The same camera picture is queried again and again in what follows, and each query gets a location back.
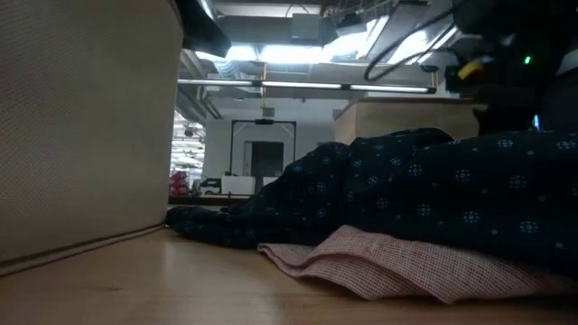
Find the pink checkered fabric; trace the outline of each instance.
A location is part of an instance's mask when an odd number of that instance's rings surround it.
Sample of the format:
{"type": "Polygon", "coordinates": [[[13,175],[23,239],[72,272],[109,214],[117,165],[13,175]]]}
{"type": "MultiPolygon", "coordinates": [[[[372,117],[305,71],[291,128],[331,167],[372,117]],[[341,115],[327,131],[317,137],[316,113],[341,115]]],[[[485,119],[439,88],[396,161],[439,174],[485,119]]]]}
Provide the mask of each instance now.
{"type": "Polygon", "coordinates": [[[578,293],[578,283],[472,251],[343,226],[317,247],[261,244],[286,274],[342,285],[367,300],[432,295],[442,302],[578,293]]]}

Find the wooden floor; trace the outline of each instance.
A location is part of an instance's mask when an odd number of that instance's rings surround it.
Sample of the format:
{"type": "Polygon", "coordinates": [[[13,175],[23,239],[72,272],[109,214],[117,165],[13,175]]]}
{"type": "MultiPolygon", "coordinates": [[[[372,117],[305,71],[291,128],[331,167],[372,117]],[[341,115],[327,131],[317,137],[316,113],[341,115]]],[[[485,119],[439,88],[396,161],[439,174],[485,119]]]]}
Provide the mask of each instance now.
{"type": "Polygon", "coordinates": [[[0,324],[578,324],[570,300],[364,302],[163,230],[0,278],[0,324]]]}

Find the ceiling light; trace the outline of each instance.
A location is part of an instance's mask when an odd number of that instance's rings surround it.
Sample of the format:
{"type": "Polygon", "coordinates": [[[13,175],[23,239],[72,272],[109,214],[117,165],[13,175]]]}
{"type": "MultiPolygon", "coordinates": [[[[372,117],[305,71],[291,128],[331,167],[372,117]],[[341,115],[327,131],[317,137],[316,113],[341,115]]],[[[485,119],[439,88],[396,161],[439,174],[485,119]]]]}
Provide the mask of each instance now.
{"type": "Polygon", "coordinates": [[[173,148],[172,153],[204,153],[202,149],[192,149],[192,148],[173,148]]]}
{"type": "Polygon", "coordinates": [[[180,149],[186,149],[191,148],[191,147],[195,147],[195,149],[197,149],[201,144],[200,143],[196,143],[196,144],[192,144],[192,143],[172,143],[172,146],[174,147],[179,147],[180,149]]]}
{"type": "Polygon", "coordinates": [[[227,57],[221,58],[212,54],[196,51],[197,57],[203,60],[224,61],[224,60],[256,60],[255,48],[251,45],[233,45],[228,49],[227,57]]]}
{"type": "Polygon", "coordinates": [[[420,93],[420,94],[430,92],[430,89],[425,87],[377,86],[377,85],[351,85],[351,90],[407,92],[407,93],[420,93]]]}
{"type": "Polygon", "coordinates": [[[227,60],[256,60],[255,48],[250,45],[233,45],[227,52],[227,60]]]}
{"type": "Polygon", "coordinates": [[[249,80],[219,80],[219,79],[179,79],[180,84],[200,86],[240,86],[247,87],[253,83],[249,80]]]}
{"type": "Polygon", "coordinates": [[[427,49],[427,34],[424,31],[414,32],[399,45],[387,64],[396,64],[399,61],[427,49]]]}
{"type": "Polygon", "coordinates": [[[173,143],[192,143],[192,144],[197,144],[199,141],[198,140],[194,140],[194,139],[190,139],[188,137],[178,137],[178,138],[174,138],[172,140],[173,143]]]}
{"type": "Polygon", "coordinates": [[[204,152],[204,149],[199,149],[199,147],[197,147],[197,146],[192,146],[191,144],[181,144],[181,145],[173,144],[173,145],[172,145],[172,148],[173,148],[173,150],[176,150],[176,149],[185,149],[185,150],[187,150],[187,151],[190,151],[191,149],[198,149],[198,150],[201,150],[202,152],[204,152]]]}
{"type": "Polygon", "coordinates": [[[191,154],[186,154],[186,153],[171,153],[171,157],[175,158],[176,161],[180,161],[181,158],[187,158],[187,159],[204,159],[205,155],[191,155],[191,154]]]}
{"type": "Polygon", "coordinates": [[[198,165],[202,166],[202,162],[191,157],[178,157],[177,161],[181,163],[197,163],[198,165]]]}
{"type": "MultiPolygon", "coordinates": [[[[184,124],[175,124],[175,125],[173,125],[173,128],[175,128],[175,129],[177,129],[177,128],[185,128],[185,127],[187,127],[187,125],[184,125],[184,124]]],[[[197,130],[197,131],[202,131],[202,128],[198,128],[198,127],[196,127],[196,126],[193,126],[192,128],[194,128],[194,129],[197,130]]]]}
{"type": "Polygon", "coordinates": [[[279,88],[310,88],[310,89],[340,89],[340,84],[323,84],[312,82],[284,82],[284,81],[263,81],[265,87],[279,88]]]}
{"type": "MultiPolygon", "coordinates": [[[[448,42],[457,32],[459,31],[458,27],[453,27],[451,28],[451,30],[449,32],[447,32],[441,39],[440,36],[443,35],[443,33],[441,33],[440,35],[438,35],[434,40],[433,40],[433,46],[432,49],[433,50],[437,50],[439,48],[442,47],[442,45],[444,45],[446,42],[448,42]]],[[[418,63],[424,63],[427,59],[429,59],[432,56],[432,52],[430,53],[426,53],[423,57],[419,58],[419,60],[417,60],[418,63]]],[[[415,63],[415,60],[412,60],[410,62],[408,62],[408,64],[413,64],[415,63]]]]}
{"type": "Polygon", "coordinates": [[[307,64],[319,63],[322,48],[318,46],[267,45],[259,59],[267,63],[307,64]]]}

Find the cable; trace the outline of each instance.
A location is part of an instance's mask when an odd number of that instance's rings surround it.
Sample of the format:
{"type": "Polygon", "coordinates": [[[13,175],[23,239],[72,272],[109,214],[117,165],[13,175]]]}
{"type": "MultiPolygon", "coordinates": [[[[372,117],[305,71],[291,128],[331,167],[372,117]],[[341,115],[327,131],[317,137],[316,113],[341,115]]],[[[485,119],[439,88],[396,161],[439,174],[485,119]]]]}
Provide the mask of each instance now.
{"type": "MultiPolygon", "coordinates": [[[[429,21],[422,23],[421,25],[419,25],[418,27],[414,28],[413,31],[409,32],[408,34],[400,37],[397,41],[393,42],[391,45],[389,45],[385,50],[383,50],[382,52],[380,52],[377,57],[375,59],[373,59],[369,65],[368,68],[365,70],[365,72],[363,73],[363,79],[365,81],[376,81],[378,79],[382,79],[383,77],[385,77],[387,74],[389,74],[391,71],[397,69],[401,64],[399,64],[399,62],[394,65],[393,67],[386,69],[382,72],[379,72],[377,75],[375,76],[369,76],[369,74],[371,73],[371,71],[378,65],[378,63],[380,63],[383,58],[386,57],[386,55],[388,55],[391,51],[393,51],[394,49],[396,49],[399,45],[401,45],[406,38],[408,38],[409,36],[413,35],[415,32],[421,31],[426,27],[429,27],[431,25],[433,25],[434,23],[437,23],[439,21],[441,21],[443,18],[449,16],[450,14],[455,13],[458,9],[462,8],[465,4],[467,4],[470,0],[462,0],[460,3],[458,3],[457,5],[454,5],[452,8],[444,11],[441,14],[438,14],[437,16],[435,16],[434,18],[430,19],[429,21]]],[[[403,59],[400,62],[408,62],[411,59],[403,59]]]]}
{"type": "Polygon", "coordinates": [[[427,53],[440,53],[440,52],[453,54],[453,56],[455,56],[455,58],[458,60],[458,62],[459,62],[461,65],[466,62],[465,58],[463,58],[463,57],[460,55],[460,53],[458,53],[458,52],[457,52],[456,50],[454,50],[454,49],[447,48],[447,47],[446,47],[446,48],[439,48],[439,49],[429,49],[429,50],[427,50],[427,51],[421,51],[421,52],[419,52],[419,53],[416,53],[416,54],[414,54],[414,55],[410,55],[410,56],[404,58],[403,60],[399,61],[398,63],[396,63],[396,64],[390,66],[389,68],[383,70],[382,72],[380,72],[380,73],[379,73],[379,76],[377,76],[377,77],[376,77],[375,79],[373,79],[373,80],[380,79],[381,77],[390,74],[393,70],[396,70],[397,68],[403,66],[404,64],[406,64],[406,63],[409,62],[410,60],[413,60],[413,59],[415,59],[415,58],[419,58],[419,57],[421,57],[421,56],[423,56],[423,55],[425,55],[425,54],[427,54],[427,53]]]}
{"type": "Polygon", "coordinates": [[[292,3],[289,5],[289,7],[287,8],[287,11],[285,12],[285,17],[287,17],[289,15],[289,10],[291,10],[291,8],[293,8],[294,5],[299,5],[300,7],[302,7],[302,9],[309,14],[309,10],[307,10],[307,8],[305,8],[304,5],[300,5],[300,4],[296,4],[296,3],[292,3]]]}

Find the cloth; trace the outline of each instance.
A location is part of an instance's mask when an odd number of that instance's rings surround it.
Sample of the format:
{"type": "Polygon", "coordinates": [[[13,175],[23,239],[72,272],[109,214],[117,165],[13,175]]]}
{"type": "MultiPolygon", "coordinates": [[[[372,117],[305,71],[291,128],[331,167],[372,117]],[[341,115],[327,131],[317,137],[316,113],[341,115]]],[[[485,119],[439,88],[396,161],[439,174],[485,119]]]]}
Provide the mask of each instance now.
{"type": "Polygon", "coordinates": [[[262,244],[258,250],[292,277],[321,278],[367,300],[431,295],[453,303],[578,293],[576,281],[543,269],[350,226],[317,247],[262,244]]]}
{"type": "Polygon", "coordinates": [[[462,141],[417,129],[324,144],[229,213],[175,208],[191,239],[317,246],[339,226],[472,249],[578,278],[578,137],[509,132],[462,141]]]}

